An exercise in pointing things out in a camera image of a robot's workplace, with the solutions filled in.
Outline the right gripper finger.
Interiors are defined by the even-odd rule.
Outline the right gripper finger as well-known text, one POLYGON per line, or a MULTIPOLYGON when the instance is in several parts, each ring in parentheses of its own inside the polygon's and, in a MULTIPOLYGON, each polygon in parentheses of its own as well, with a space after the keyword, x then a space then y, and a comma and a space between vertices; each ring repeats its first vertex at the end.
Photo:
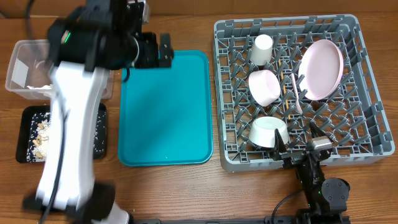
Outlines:
POLYGON ((310 121, 308 125, 312 138, 325 136, 325 133, 313 121, 310 121))
POLYGON ((275 129, 274 152, 287 152, 285 143, 278 129, 275 129))

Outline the white bowl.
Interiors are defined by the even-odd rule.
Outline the white bowl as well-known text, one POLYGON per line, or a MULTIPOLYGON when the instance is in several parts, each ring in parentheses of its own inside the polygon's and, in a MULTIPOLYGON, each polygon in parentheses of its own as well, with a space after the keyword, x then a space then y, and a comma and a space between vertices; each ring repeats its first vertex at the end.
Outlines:
POLYGON ((287 125, 279 118, 265 116, 256 118, 250 128, 249 140, 261 147, 274 147, 275 130, 279 131, 283 143, 289 141, 287 125))

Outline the white plastic fork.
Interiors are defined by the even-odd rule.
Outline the white plastic fork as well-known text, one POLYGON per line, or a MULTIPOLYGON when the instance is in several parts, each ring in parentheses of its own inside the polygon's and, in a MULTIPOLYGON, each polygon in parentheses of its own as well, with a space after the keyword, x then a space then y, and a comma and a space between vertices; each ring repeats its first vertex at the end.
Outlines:
POLYGON ((296 100, 295 100, 295 107, 296 107, 298 113, 299 113, 300 115, 302 115, 302 114, 303 114, 303 111, 302 111, 302 108, 301 108, 301 106, 300 106, 300 101, 299 101, 300 98, 299 98, 299 93, 298 93, 298 89, 297 89, 297 85, 296 85, 295 75, 294 75, 293 73, 291 73, 291 74, 290 74, 290 78, 291 78, 291 80, 292 80, 292 87, 293 87, 293 90, 294 90, 294 93, 295 93, 295 98, 296 98, 296 100))

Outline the wooden chopstick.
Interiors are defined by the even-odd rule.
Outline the wooden chopstick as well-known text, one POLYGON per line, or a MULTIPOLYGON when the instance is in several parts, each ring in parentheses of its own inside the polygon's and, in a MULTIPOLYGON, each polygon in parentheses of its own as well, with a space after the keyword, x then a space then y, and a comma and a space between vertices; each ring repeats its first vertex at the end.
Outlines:
MULTIPOLYGON (((282 69, 282 70, 281 70, 281 73, 280 73, 280 77, 281 77, 281 80, 283 81, 283 80, 284 80, 284 73, 283 73, 282 63, 281 63, 281 60, 280 60, 280 59, 278 59, 278 63, 279 63, 279 68, 282 69)), ((285 96, 285 94, 286 94, 286 87, 285 87, 285 84, 283 84, 283 95, 285 96)), ((288 100, 286 99, 286 100, 285 100, 285 110, 287 111, 288 109, 289 109, 289 103, 288 103, 288 100)), ((288 121, 291 120, 291 117, 290 117, 289 114, 288 114, 288 116, 287 116, 287 120, 288 120, 288 121)))

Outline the large white plate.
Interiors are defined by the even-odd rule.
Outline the large white plate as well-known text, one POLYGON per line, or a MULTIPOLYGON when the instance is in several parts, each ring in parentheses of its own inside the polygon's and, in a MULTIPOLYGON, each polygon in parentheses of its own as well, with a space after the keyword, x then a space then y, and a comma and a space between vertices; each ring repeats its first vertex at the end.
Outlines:
POLYGON ((331 95, 343 76, 343 55, 330 40, 314 42, 304 53, 298 70, 298 84, 309 100, 321 100, 331 95))

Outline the white paper cup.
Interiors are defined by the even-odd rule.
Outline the white paper cup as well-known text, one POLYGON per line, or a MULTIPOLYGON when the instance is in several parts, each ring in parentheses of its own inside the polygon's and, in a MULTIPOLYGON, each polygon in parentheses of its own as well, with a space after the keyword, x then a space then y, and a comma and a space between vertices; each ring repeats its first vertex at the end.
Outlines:
POLYGON ((273 40, 271 36, 261 34, 254 39, 251 48, 250 61, 259 66, 263 66, 271 61, 273 40))

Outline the white napkin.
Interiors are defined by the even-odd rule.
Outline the white napkin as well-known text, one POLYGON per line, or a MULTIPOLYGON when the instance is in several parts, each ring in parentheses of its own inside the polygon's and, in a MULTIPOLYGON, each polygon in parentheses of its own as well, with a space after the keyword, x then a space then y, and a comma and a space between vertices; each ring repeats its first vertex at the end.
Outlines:
POLYGON ((50 98, 52 96, 52 84, 44 85, 42 87, 34 87, 27 85, 27 88, 31 91, 32 95, 35 97, 50 98))

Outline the peanuts and rice leftovers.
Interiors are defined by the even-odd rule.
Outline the peanuts and rice leftovers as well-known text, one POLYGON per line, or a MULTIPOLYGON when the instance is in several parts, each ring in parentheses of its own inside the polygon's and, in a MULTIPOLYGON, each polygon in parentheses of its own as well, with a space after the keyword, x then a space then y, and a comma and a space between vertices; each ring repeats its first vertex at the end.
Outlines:
MULTIPOLYGON (((50 112, 35 113, 30 122, 27 162, 45 162, 49 151, 50 112)), ((97 114, 93 158, 101 159, 106 151, 106 110, 97 114)))

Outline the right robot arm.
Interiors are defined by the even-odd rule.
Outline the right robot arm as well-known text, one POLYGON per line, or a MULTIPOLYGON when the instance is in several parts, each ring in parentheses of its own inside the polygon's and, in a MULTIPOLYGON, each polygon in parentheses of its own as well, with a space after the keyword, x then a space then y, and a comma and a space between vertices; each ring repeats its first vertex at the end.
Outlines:
POLYGON ((305 149, 288 153, 278 129, 274 131, 274 157, 283 160, 284 169, 295 169, 302 188, 282 199, 265 223, 329 223, 350 224, 347 210, 350 185, 341 178, 325 178, 320 162, 328 159, 333 150, 333 140, 314 122, 309 123, 312 138, 305 149), (278 208, 288 199, 304 193, 308 207, 297 210, 295 215, 277 216, 278 208))

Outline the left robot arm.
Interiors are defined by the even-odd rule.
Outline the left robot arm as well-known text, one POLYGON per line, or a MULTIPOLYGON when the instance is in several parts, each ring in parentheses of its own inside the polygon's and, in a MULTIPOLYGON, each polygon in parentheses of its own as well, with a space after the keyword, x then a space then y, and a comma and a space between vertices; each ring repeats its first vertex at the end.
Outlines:
POLYGON ((40 221, 55 211, 74 223, 134 222, 116 203, 114 185, 95 181, 93 145, 111 71, 172 65, 170 36, 142 31, 149 16, 146 1, 87 1, 49 27, 49 153, 37 190, 22 202, 40 221))

